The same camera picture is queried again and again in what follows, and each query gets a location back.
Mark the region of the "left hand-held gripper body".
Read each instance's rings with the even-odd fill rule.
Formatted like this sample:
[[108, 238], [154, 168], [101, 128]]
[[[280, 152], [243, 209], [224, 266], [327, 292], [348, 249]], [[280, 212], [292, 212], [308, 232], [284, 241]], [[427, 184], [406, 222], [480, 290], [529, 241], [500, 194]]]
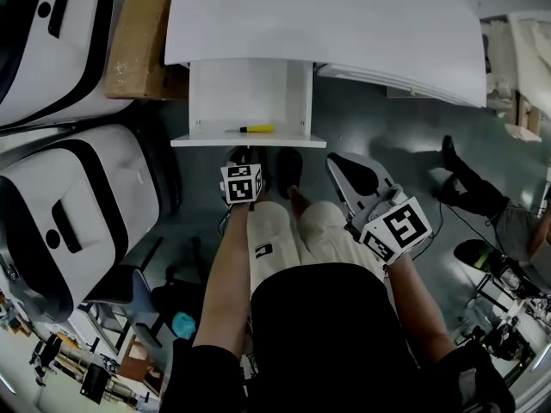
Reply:
[[227, 165], [220, 168], [222, 196], [228, 206], [257, 200], [263, 188], [262, 166], [259, 163]]

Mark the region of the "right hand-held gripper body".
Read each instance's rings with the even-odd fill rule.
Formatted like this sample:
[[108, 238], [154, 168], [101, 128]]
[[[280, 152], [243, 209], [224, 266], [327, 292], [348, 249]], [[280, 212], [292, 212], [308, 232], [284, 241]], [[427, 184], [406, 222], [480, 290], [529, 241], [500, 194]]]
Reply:
[[350, 223], [359, 233], [359, 243], [384, 265], [391, 265], [432, 234], [418, 200], [408, 197], [399, 184], [372, 200]]

